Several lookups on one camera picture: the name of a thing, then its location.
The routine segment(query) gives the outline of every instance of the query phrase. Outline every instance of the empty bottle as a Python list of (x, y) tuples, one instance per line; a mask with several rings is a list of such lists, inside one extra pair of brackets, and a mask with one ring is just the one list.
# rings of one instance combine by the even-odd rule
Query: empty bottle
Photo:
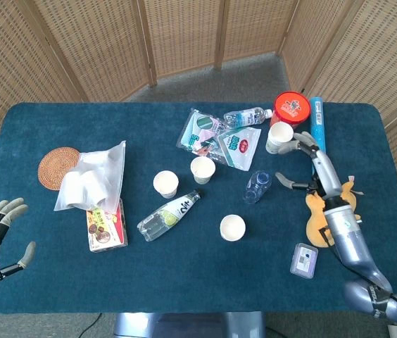
[(153, 241), (177, 224), (199, 199), (199, 193), (194, 190), (187, 195), (170, 201), (142, 220), (137, 225), (137, 229), (143, 234), (146, 241)]
[(224, 114), (225, 124), (229, 129), (246, 127), (247, 125), (260, 125), (266, 118), (272, 117), (272, 110), (260, 107), (246, 109), (245, 111), (230, 111)]
[(265, 171), (256, 171), (248, 181), (244, 201), (255, 204), (272, 184), (272, 176)]

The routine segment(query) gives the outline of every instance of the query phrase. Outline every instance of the blue tablecloth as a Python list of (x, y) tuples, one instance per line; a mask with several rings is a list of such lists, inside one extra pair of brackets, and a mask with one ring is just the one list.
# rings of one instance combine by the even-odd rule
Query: blue tablecloth
[[(0, 200), (22, 196), (30, 209), (11, 226), (0, 250), (2, 266), (35, 240), (37, 254), (24, 270), (0, 282), (1, 313), (330, 311), (345, 309), (344, 282), (354, 278), (328, 249), (321, 249), (315, 275), (289, 272), (294, 247), (307, 243), (310, 212), (303, 192), (278, 182), (254, 206), (242, 201), (254, 170), (280, 171), (310, 179), (310, 159), (301, 152), (266, 152), (262, 130), (249, 172), (217, 164), (203, 198), (181, 222), (154, 242), (145, 242), (137, 223), (166, 202), (152, 187), (154, 175), (172, 170), (177, 196), (197, 184), (189, 171), (193, 154), (175, 147), (191, 107), (222, 115), (270, 104), (18, 104), (0, 134)], [(325, 104), (327, 153), (342, 182), (355, 175), (356, 213), (372, 255), (397, 292), (397, 174), (378, 111), (366, 104)], [(298, 130), (308, 129), (307, 123)], [(86, 215), (53, 212), (57, 192), (37, 179), (50, 150), (109, 149), (127, 140), (122, 198), (130, 245), (89, 251)], [(226, 242), (220, 220), (239, 214), (244, 238)]]

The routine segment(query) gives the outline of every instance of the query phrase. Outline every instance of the white paper cup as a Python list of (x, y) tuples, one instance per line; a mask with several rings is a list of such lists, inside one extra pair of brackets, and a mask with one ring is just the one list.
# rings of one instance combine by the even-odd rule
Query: white paper cup
[(246, 232), (246, 223), (241, 216), (226, 215), (220, 222), (220, 236), (223, 239), (235, 242), (241, 239)]
[(197, 183), (206, 184), (215, 172), (215, 164), (210, 158), (199, 156), (192, 160), (191, 171)]
[(267, 136), (266, 150), (271, 154), (278, 154), (278, 148), (292, 140), (294, 130), (291, 125), (285, 122), (277, 122), (269, 129)]
[(153, 187), (162, 197), (171, 199), (177, 193), (178, 177), (172, 171), (160, 171), (153, 179)]

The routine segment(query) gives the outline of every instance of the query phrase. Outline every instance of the woven coaster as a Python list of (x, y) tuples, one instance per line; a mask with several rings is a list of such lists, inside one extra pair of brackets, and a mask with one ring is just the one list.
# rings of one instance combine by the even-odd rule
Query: woven coaster
[(77, 165), (79, 157), (80, 152), (68, 146), (53, 149), (39, 163), (39, 182), (47, 189), (59, 190), (64, 175)]

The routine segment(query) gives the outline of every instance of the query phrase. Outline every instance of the gray carpet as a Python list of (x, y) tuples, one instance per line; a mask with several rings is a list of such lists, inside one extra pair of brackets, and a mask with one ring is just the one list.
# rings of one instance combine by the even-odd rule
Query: gray carpet
[[(158, 86), (143, 88), (128, 101), (273, 101), (288, 88), (282, 60), (274, 54), (264, 54), (230, 61), (221, 71), (206, 67), (161, 79)], [(0, 337), (78, 337), (96, 316), (94, 313), (0, 315)], [(114, 321), (115, 315), (105, 314), (83, 337), (110, 337)], [(388, 337), (384, 321), (351, 312), (270, 313), (267, 324), (289, 338)], [(163, 323), (157, 327), (155, 337), (211, 338), (213, 334), (218, 337), (216, 327), (211, 329)], [(268, 333), (267, 337), (279, 336)]]

